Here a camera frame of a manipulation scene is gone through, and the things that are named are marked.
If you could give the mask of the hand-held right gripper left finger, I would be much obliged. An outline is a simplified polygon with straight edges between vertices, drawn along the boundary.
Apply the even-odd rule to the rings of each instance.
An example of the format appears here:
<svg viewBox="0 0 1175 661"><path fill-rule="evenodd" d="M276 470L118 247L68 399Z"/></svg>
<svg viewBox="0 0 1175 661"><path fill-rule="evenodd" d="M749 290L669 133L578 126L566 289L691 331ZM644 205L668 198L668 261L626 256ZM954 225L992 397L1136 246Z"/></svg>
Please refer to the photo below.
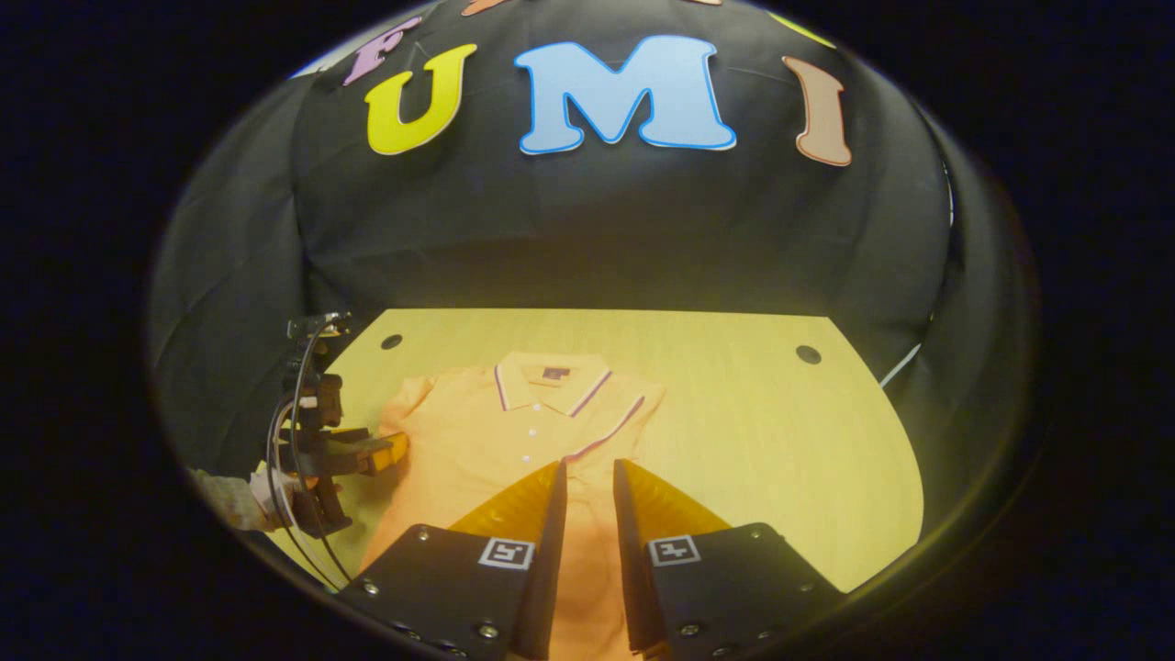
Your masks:
<svg viewBox="0 0 1175 661"><path fill-rule="evenodd" d="M546 660L566 506L566 463L533 470L458 522L412 524L341 603L428 660Z"/></svg>

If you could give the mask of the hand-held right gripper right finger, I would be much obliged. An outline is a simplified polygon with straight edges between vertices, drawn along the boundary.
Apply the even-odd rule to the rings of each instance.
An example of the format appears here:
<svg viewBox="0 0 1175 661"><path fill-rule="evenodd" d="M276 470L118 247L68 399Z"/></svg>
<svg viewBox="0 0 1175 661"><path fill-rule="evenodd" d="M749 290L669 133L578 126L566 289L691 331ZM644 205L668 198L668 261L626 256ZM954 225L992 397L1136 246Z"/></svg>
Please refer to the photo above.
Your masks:
<svg viewBox="0 0 1175 661"><path fill-rule="evenodd" d="M613 497L642 660L767 660L845 601L767 522L726 522L634 461L615 463Z"/></svg>

